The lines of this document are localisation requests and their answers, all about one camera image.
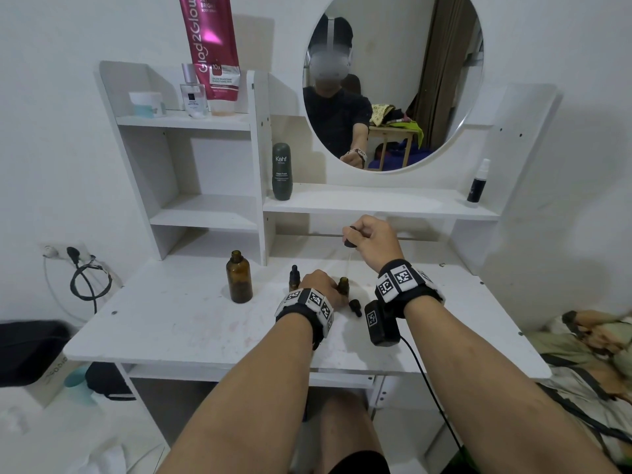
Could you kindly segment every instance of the black shorts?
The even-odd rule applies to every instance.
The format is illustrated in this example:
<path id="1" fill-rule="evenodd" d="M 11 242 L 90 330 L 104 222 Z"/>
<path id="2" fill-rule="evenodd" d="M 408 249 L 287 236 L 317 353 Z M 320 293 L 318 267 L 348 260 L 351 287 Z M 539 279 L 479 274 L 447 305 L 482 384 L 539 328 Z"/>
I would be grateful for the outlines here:
<path id="1" fill-rule="evenodd" d="M 329 474 L 390 474 L 389 465 L 380 453 L 360 451 L 344 458 Z"/>

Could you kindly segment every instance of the hand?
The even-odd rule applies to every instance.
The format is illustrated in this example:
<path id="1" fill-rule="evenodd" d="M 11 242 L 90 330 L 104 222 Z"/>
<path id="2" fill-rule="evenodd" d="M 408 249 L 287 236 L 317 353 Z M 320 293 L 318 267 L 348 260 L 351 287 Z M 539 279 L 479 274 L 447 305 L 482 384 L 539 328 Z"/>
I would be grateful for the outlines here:
<path id="1" fill-rule="evenodd" d="M 362 156 L 355 151 L 349 151 L 340 158 L 340 161 L 347 163 L 347 165 L 353 166 L 354 168 L 362 169 L 364 167 L 364 160 L 362 159 Z"/>
<path id="2" fill-rule="evenodd" d="M 349 299 L 346 296 L 338 293 L 338 283 L 331 279 L 325 271 L 320 269 L 315 270 L 313 273 L 308 274 L 303 278 L 299 288 L 314 288 L 316 291 L 324 294 L 333 309 L 338 310 L 349 304 Z"/>
<path id="3" fill-rule="evenodd" d="M 358 230 L 343 228 L 344 238 L 358 247 L 369 268 L 379 273 L 384 265 L 395 259 L 403 259 L 397 234 L 391 225 L 373 216 L 364 215 L 352 224 Z"/>

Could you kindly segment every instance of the white desk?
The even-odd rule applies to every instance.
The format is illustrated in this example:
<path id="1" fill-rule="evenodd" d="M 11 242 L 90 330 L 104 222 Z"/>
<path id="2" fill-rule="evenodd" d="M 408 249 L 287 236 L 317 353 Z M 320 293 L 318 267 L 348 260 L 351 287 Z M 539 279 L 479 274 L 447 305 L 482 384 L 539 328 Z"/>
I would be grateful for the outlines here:
<path id="1" fill-rule="evenodd" d="M 148 379 L 219 381 L 273 326 L 274 312 L 288 292 L 292 264 L 303 275 L 322 269 L 333 278 L 348 277 L 351 298 L 363 306 L 375 299 L 375 273 L 355 250 L 344 247 L 341 238 L 277 236 L 269 265 L 251 263 L 254 298 L 234 304 L 229 299 L 225 264 L 230 251 L 240 248 L 240 239 L 237 235 L 232 243 L 222 239 L 209 232 L 162 262 L 148 262 L 66 345 L 68 358 L 115 362 L 135 387 Z M 449 247 L 403 241 L 402 248 L 407 259 L 440 286 L 447 297 L 446 307 L 456 317 L 529 377 L 550 375 L 487 287 Z M 412 341 L 403 321 L 400 330 Z M 415 360 L 403 343 L 375 347 L 364 318 L 345 309 L 336 314 L 329 337 L 314 354 L 310 384 L 363 387 L 370 396 L 375 392 L 372 404 L 383 407 L 375 398 L 383 376 L 415 373 Z M 143 398 L 144 393 L 157 390 L 152 384 L 139 391 Z M 198 397 L 192 394 L 191 399 L 201 402 Z"/>

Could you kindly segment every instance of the blue fabric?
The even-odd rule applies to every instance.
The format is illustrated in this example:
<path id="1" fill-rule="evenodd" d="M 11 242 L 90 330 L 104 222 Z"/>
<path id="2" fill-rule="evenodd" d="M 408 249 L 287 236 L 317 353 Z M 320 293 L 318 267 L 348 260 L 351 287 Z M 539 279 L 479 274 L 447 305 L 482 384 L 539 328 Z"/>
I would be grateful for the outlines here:
<path id="1" fill-rule="evenodd" d="M 384 171 L 394 171 L 403 167 L 407 143 L 408 140 L 404 140 L 399 143 L 397 149 L 386 151 L 383 168 Z M 419 163 L 419 161 L 426 159 L 432 153 L 432 150 L 426 148 L 420 149 L 419 146 L 417 146 L 417 143 L 413 141 L 413 146 L 410 148 L 410 155 L 408 156 L 408 166 Z M 380 160 L 371 161 L 368 164 L 368 167 L 369 169 L 380 169 Z"/>

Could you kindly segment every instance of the silver spray cap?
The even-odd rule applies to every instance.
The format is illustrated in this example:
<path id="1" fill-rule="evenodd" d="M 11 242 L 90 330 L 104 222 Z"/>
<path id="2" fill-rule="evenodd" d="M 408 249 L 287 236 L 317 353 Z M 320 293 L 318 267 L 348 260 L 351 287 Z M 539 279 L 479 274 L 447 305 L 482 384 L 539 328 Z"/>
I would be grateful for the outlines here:
<path id="1" fill-rule="evenodd" d="M 185 83 L 197 84 L 197 74 L 193 63 L 182 63 L 182 73 L 185 74 Z"/>

